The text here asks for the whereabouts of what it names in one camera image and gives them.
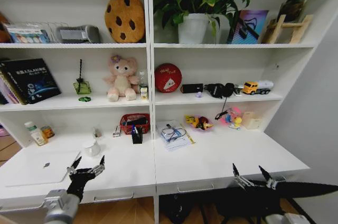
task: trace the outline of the yellow toy truck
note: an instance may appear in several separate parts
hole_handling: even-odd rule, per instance
[[[261,94],[266,95],[270,93],[274,87],[274,83],[269,80],[247,81],[244,84],[243,93],[248,95]]]

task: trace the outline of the small white box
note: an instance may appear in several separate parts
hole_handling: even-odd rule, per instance
[[[112,137],[117,138],[120,136],[120,134],[121,134],[121,126],[117,125],[115,126],[115,131],[112,133]]]
[[[248,130],[258,129],[260,123],[262,122],[261,118],[254,118],[255,113],[253,111],[245,112],[242,116],[242,124]]]

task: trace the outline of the white mug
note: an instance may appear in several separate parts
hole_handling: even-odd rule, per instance
[[[83,143],[83,151],[90,157],[98,155],[100,153],[100,146],[97,141],[93,138]]]

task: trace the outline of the white wall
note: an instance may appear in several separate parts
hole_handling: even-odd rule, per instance
[[[266,129],[311,167],[301,181],[338,184],[338,19]],[[298,199],[319,223],[337,223],[338,192]]]

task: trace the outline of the black headphones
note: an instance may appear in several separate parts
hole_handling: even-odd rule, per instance
[[[225,86],[221,83],[207,84],[204,86],[204,89],[207,90],[212,97],[222,99],[222,97],[230,97],[232,95],[234,84],[227,83]]]

